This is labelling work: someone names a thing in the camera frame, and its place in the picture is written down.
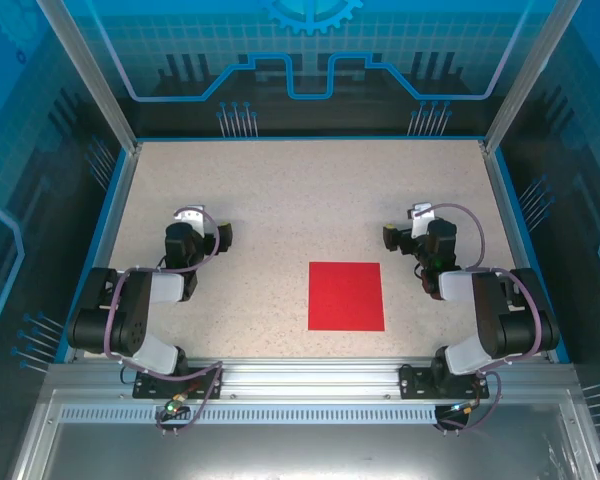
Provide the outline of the red square paper sheet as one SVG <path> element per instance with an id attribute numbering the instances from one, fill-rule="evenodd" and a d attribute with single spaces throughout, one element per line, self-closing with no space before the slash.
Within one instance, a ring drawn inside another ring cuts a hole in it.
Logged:
<path id="1" fill-rule="evenodd" d="M 383 332 L 385 319 L 380 264 L 311 262 L 308 329 Z"/>

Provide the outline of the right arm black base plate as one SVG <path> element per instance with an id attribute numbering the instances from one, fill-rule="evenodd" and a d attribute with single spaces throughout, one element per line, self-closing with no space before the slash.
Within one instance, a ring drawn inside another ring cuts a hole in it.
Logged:
<path id="1" fill-rule="evenodd" d="M 403 400 L 483 400 L 490 395 L 486 381 L 475 374 L 457 376 L 432 367 L 405 364 L 398 381 Z"/>

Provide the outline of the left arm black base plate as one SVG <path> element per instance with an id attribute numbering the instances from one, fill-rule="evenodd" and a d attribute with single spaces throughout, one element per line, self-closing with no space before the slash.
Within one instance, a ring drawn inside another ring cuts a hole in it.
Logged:
<path id="1" fill-rule="evenodd" d="M 168 400 L 177 394 L 184 394 L 188 399 L 202 400 L 207 391 L 211 390 L 209 398 L 219 399 L 223 371 L 216 369 L 203 376 L 188 381 L 165 381 L 144 373 L 138 373 L 135 379 L 132 396 L 134 399 Z"/>

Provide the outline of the aluminium mounting rail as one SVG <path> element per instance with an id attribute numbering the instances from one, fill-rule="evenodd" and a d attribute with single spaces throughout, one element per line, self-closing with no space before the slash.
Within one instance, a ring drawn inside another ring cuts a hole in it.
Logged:
<path id="1" fill-rule="evenodd" d="M 234 358 L 223 361 L 219 400 L 224 403 L 376 403 L 400 400 L 398 370 L 426 367 L 426 357 Z M 581 401 L 575 368 L 542 357 L 496 370 L 505 404 Z M 119 382 L 119 366 L 87 359 L 49 368 L 40 391 L 43 402 L 128 401 L 132 388 Z"/>

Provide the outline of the aluminium frame post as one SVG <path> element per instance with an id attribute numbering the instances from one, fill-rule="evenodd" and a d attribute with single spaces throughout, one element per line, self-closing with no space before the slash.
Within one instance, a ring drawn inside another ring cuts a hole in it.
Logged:
<path id="1" fill-rule="evenodd" d="M 556 0 L 515 81 L 498 110 L 483 142 L 483 153 L 492 156 L 518 115 L 582 0 Z"/>
<path id="2" fill-rule="evenodd" d="M 135 154 L 138 141 L 78 26 L 62 0 L 36 0 L 121 147 Z"/>

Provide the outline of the grey metal tray frame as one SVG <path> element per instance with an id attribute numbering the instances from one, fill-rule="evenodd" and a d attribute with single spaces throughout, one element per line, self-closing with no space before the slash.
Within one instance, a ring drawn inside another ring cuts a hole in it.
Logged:
<path id="1" fill-rule="evenodd" d="M 8 480 L 600 480 L 584 406 L 505 404 L 478 428 L 67 424 L 39 405 Z"/>

